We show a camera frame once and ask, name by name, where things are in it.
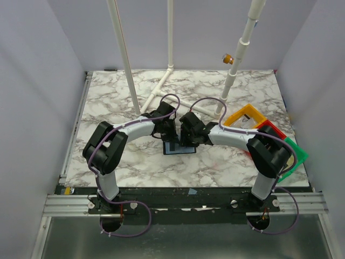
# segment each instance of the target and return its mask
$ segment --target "small box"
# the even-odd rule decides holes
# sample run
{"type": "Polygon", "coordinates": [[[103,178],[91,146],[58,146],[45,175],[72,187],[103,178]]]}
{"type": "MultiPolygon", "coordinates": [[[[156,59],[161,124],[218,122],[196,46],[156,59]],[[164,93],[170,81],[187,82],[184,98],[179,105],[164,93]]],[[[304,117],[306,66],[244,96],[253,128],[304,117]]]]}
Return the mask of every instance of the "small box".
{"type": "Polygon", "coordinates": [[[254,106],[252,106],[251,104],[247,104],[241,110],[228,117],[228,119],[224,123],[224,126],[231,127],[231,125],[234,124],[242,116],[253,118],[256,122],[254,128],[257,128],[260,124],[267,120],[265,116],[263,116],[257,109],[254,108],[254,106]]]}
{"type": "Polygon", "coordinates": [[[285,139],[286,135],[280,131],[280,129],[278,129],[277,127],[275,127],[275,125],[273,123],[271,123],[270,120],[265,120],[263,123],[261,123],[258,127],[256,128],[261,128],[263,126],[271,126],[273,128],[273,130],[276,132],[276,134],[281,138],[281,139],[285,139]]]}
{"type": "Polygon", "coordinates": [[[288,143],[293,150],[295,150],[296,155],[297,155],[297,163],[296,165],[288,172],[286,172],[285,174],[282,175],[282,177],[279,179],[278,182],[281,182],[282,180],[284,180],[285,178],[287,178],[288,176],[290,176],[294,171],[296,171],[296,169],[306,161],[306,159],[308,158],[308,154],[302,149],[300,148],[295,142],[292,141],[292,139],[286,137],[284,140],[286,143],[288,143]]]}

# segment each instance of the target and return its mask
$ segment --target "marble table surface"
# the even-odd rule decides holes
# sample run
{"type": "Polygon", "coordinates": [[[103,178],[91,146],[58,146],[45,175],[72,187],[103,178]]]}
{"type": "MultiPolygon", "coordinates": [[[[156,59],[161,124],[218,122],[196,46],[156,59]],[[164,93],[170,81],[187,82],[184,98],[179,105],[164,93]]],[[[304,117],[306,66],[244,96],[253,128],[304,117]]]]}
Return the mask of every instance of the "marble table surface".
{"type": "MultiPolygon", "coordinates": [[[[165,71],[133,71],[134,83],[140,106],[165,71]]],[[[227,71],[174,71],[164,83],[162,90],[177,94],[194,102],[222,92],[227,71]]],[[[156,97],[148,110],[158,107],[156,97]]],[[[275,75],[269,71],[239,71],[227,100],[226,118],[246,104],[252,104],[291,139],[294,132],[278,88],[275,75]]],[[[199,103],[214,110],[216,103],[205,100],[199,103]]],[[[187,112],[178,110],[178,117],[187,112]]],[[[204,122],[214,121],[201,114],[204,122]]],[[[87,168],[81,152],[98,123],[107,121],[118,124],[135,119],[132,100],[123,71],[95,71],[82,113],[77,139],[67,169],[66,186],[95,187],[95,177],[87,168]]],[[[127,144],[116,179],[120,187],[251,187],[257,175],[251,158],[242,150],[226,146],[197,148],[196,154],[163,155],[162,142],[143,137],[127,144]]],[[[304,166],[279,183],[281,186],[308,186],[304,166]]]]}

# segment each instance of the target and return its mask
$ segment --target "orange square frame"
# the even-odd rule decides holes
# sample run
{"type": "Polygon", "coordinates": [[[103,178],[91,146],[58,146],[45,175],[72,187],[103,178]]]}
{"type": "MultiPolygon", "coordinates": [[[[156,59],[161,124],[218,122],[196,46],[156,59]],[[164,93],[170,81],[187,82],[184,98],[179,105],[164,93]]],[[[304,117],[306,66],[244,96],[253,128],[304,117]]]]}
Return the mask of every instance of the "orange square frame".
{"type": "Polygon", "coordinates": [[[244,114],[246,114],[250,118],[253,118],[257,122],[254,128],[257,128],[260,124],[267,120],[266,117],[263,116],[257,109],[255,109],[253,105],[247,104],[241,110],[235,112],[232,116],[228,117],[228,119],[224,123],[224,126],[229,127],[236,120],[241,118],[244,114]]]}

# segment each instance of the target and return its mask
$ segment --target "white pipe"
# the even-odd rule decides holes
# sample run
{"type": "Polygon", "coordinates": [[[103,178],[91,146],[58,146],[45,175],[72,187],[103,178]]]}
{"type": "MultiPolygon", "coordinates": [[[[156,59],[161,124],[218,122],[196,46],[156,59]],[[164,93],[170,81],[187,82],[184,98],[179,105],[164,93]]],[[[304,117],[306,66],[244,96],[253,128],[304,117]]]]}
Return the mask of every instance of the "white pipe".
{"type": "MultiPolygon", "coordinates": [[[[158,93],[158,95],[160,95],[160,96],[164,96],[164,95],[166,95],[166,94],[168,94],[168,93],[165,93],[164,91],[159,91],[159,93],[158,93]]],[[[177,103],[177,98],[174,97],[174,96],[167,96],[166,98],[167,98],[168,100],[171,100],[171,101],[174,101],[174,102],[177,103]]],[[[189,108],[189,107],[192,106],[192,104],[193,104],[193,103],[191,103],[191,102],[189,102],[189,101],[185,101],[185,100],[183,100],[183,99],[180,99],[180,103],[181,103],[181,105],[186,106],[187,108],[189,108]]],[[[206,114],[206,115],[208,115],[208,116],[210,116],[210,117],[216,119],[215,113],[214,113],[214,112],[211,112],[211,111],[209,111],[209,110],[207,110],[207,109],[204,109],[204,108],[202,108],[202,107],[200,107],[200,106],[194,105],[194,106],[193,106],[193,110],[198,111],[198,112],[201,112],[201,113],[204,113],[204,114],[206,114]]]]}
{"type": "Polygon", "coordinates": [[[174,0],[168,0],[168,68],[173,64],[173,23],[174,23],[174,0]]]}
{"type": "Polygon", "coordinates": [[[119,12],[118,12],[118,6],[116,4],[116,0],[107,0],[107,3],[108,3],[109,13],[110,13],[110,16],[111,16],[111,19],[113,22],[114,32],[116,34],[116,39],[118,41],[119,49],[121,52],[123,67],[125,68],[125,74],[126,74],[126,78],[127,78],[130,96],[131,96],[132,102],[133,102],[134,111],[135,111],[135,114],[139,115],[140,114],[140,108],[139,108],[138,99],[136,97],[132,71],[131,71],[130,65],[129,65],[128,55],[127,55],[127,50],[126,50],[126,45],[125,45],[125,39],[123,38],[120,16],[119,16],[119,12]]]}
{"type": "Polygon", "coordinates": [[[251,18],[248,18],[246,27],[244,28],[242,40],[243,42],[249,42],[250,37],[252,36],[252,32],[254,30],[254,26],[257,20],[252,20],[251,18]]]}
{"type": "Polygon", "coordinates": [[[159,91],[161,90],[162,85],[166,81],[166,79],[170,76],[170,74],[174,70],[174,63],[173,63],[173,24],[174,24],[174,0],[168,0],[168,69],[162,79],[158,82],[155,88],[152,90],[151,94],[147,98],[146,102],[140,109],[140,113],[144,113],[146,109],[149,107],[152,100],[158,95],[159,91]]]}
{"type": "Polygon", "coordinates": [[[149,98],[147,98],[146,102],[144,103],[144,105],[141,107],[140,109],[140,113],[143,114],[147,107],[149,107],[150,103],[152,102],[152,100],[155,98],[155,96],[159,93],[162,85],[164,84],[164,82],[166,81],[166,79],[170,76],[170,74],[173,72],[173,69],[167,69],[167,71],[165,72],[164,76],[162,77],[162,79],[158,82],[158,84],[155,86],[155,88],[153,88],[151,94],[149,95],[149,98]]]}
{"type": "MultiPolygon", "coordinates": [[[[220,99],[222,101],[227,100],[227,95],[229,94],[229,90],[232,87],[233,82],[236,78],[239,65],[242,62],[246,49],[249,46],[250,37],[252,36],[252,32],[253,32],[256,20],[259,19],[265,3],[266,3],[266,0],[252,0],[252,4],[248,12],[248,20],[246,23],[246,27],[243,31],[242,37],[239,39],[239,42],[237,44],[234,62],[226,76],[225,86],[224,86],[222,94],[220,95],[220,99]]],[[[221,103],[218,103],[215,114],[214,114],[216,118],[219,118],[222,108],[223,108],[223,105],[221,103]]]]}

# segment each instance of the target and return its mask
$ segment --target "gray wall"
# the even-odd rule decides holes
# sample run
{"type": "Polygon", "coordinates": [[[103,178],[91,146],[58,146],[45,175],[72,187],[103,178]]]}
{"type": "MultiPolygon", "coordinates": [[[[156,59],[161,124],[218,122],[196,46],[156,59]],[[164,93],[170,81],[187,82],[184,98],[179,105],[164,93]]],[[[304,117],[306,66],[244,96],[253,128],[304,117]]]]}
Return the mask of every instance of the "gray wall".
{"type": "MultiPolygon", "coordinates": [[[[105,0],[48,0],[85,70],[122,68],[105,0]]],[[[316,0],[268,0],[242,69],[276,69],[316,0]]],[[[166,69],[167,1],[118,0],[129,60],[135,69],[166,69]]],[[[227,70],[251,0],[175,0],[176,69],[227,70]]]]}
{"type": "Polygon", "coordinates": [[[318,0],[277,73],[298,143],[310,155],[309,179],[325,194],[341,244],[345,243],[344,10],[343,0],[332,4],[318,0]]]}
{"type": "Polygon", "coordinates": [[[46,0],[0,8],[0,258],[30,258],[85,75],[46,0]]]}

